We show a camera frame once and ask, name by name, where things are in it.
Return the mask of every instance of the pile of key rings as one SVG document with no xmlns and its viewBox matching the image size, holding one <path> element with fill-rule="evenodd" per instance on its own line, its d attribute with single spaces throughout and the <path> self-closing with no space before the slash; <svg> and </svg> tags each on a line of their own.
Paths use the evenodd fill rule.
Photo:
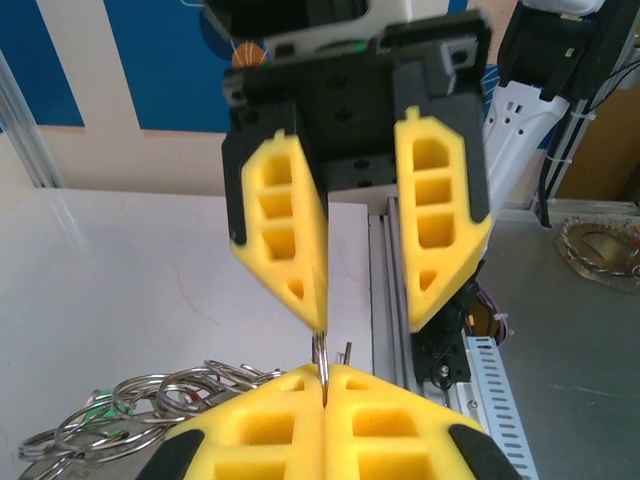
<svg viewBox="0 0 640 480">
<path fill-rule="evenodd" d="M 171 427 L 283 373 L 205 360 L 173 374 L 130 378 L 111 393 L 94 392 L 58 428 L 22 442 L 18 456 L 27 462 L 52 461 L 38 477 L 42 480 L 54 480 L 74 464 L 118 460 L 163 438 Z"/>
</svg>

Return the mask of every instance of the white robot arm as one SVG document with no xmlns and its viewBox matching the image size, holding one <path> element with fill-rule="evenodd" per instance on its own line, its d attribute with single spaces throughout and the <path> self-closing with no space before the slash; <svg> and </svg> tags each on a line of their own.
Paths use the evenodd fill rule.
<svg viewBox="0 0 640 480">
<path fill-rule="evenodd" d="M 572 103 L 592 98 L 611 74 L 637 10 L 638 2 L 628 0 L 517 5 L 484 124 L 494 221 L 546 135 Z"/>
</svg>

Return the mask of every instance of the gray table surface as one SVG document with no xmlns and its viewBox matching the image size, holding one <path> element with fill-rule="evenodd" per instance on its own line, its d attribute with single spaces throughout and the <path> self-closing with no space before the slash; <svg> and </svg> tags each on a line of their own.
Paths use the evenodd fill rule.
<svg viewBox="0 0 640 480">
<path fill-rule="evenodd" d="M 329 218 L 329 358 L 352 341 L 370 371 L 367 208 Z M 224 198 L 35 189 L 0 216 L 0 479 L 96 388 L 205 358 L 291 370 L 310 340 L 232 255 Z"/>
<path fill-rule="evenodd" d="M 640 478 L 640 296 L 580 277 L 557 233 L 498 222 L 480 276 L 509 313 L 501 353 L 538 474 Z"/>
</svg>

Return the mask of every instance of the perforated metal bracket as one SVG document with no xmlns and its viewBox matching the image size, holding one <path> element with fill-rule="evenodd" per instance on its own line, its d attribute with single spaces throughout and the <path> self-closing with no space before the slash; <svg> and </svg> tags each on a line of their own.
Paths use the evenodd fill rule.
<svg viewBox="0 0 640 480">
<path fill-rule="evenodd" d="M 482 395 L 489 433 L 523 480 L 538 480 L 527 437 L 509 387 L 509 379 L 495 341 L 468 337 L 472 375 Z"/>
</svg>

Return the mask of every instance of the yellow foam pad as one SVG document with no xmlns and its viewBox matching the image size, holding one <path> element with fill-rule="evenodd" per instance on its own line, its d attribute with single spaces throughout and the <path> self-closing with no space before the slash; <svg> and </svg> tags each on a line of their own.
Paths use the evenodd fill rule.
<svg viewBox="0 0 640 480">
<path fill-rule="evenodd" d="M 395 385 L 331 366 L 329 402 L 301 367 L 171 431 L 205 433 L 185 480 L 470 480 L 449 436 L 473 420 Z"/>
<path fill-rule="evenodd" d="M 326 479 L 475 478 L 448 429 L 479 424 L 351 367 L 333 365 L 329 378 Z"/>
<path fill-rule="evenodd" d="M 242 168 L 247 243 L 233 253 L 305 324 L 327 329 L 327 217 L 296 135 L 278 131 Z"/>
<path fill-rule="evenodd" d="M 459 134 L 412 107 L 395 139 L 409 328 L 417 332 L 475 273 L 491 218 L 471 219 Z"/>
<path fill-rule="evenodd" d="M 322 390 L 306 366 L 175 427 L 205 437 L 185 480 L 322 480 Z"/>
</svg>

